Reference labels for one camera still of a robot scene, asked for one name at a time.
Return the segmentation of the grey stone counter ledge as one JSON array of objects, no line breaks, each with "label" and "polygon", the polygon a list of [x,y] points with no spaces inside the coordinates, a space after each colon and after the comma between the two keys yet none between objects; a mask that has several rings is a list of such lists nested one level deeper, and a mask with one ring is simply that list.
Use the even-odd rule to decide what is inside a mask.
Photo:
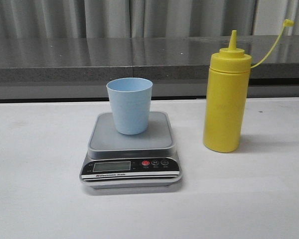
[{"label": "grey stone counter ledge", "polygon": [[[237,46],[259,61],[275,36],[238,36]],[[0,83],[93,82],[142,77],[153,82],[205,83],[210,57],[229,36],[190,38],[0,39]],[[283,36],[252,85],[299,84],[299,35]]]}]

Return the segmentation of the light blue plastic cup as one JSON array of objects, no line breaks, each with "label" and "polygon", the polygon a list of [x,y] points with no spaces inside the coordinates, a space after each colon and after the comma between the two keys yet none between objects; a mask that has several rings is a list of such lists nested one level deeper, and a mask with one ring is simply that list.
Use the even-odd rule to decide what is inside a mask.
[{"label": "light blue plastic cup", "polygon": [[152,81],[120,78],[106,87],[116,130],[126,135],[144,132],[149,124]]}]

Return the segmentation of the grey pleated curtain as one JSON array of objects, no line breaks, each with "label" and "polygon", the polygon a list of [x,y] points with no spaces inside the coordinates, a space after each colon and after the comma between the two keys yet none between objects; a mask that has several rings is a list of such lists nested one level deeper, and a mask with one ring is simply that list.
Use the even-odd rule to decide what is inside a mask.
[{"label": "grey pleated curtain", "polygon": [[0,38],[299,35],[299,0],[0,0]]}]

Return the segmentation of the yellow squeeze bottle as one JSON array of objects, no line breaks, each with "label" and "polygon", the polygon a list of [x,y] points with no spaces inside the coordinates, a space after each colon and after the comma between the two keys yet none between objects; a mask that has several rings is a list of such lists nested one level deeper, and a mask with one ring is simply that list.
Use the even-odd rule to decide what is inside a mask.
[{"label": "yellow squeeze bottle", "polygon": [[278,35],[267,54],[255,65],[252,56],[237,47],[236,30],[231,32],[228,47],[212,54],[203,131],[203,144],[208,149],[228,153],[239,147],[251,69],[269,57],[280,38]]}]

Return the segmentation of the silver electronic kitchen scale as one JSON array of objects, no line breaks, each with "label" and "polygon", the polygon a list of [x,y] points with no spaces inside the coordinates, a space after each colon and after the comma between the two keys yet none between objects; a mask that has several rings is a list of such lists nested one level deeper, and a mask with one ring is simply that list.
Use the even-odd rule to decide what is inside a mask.
[{"label": "silver electronic kitchen scale", "polygon": [[165,112],[150,112],[146,131],[125,135],[112,113],[98,115],[80,180],[95,189],[169,186],[182,178],[171,124]]}]

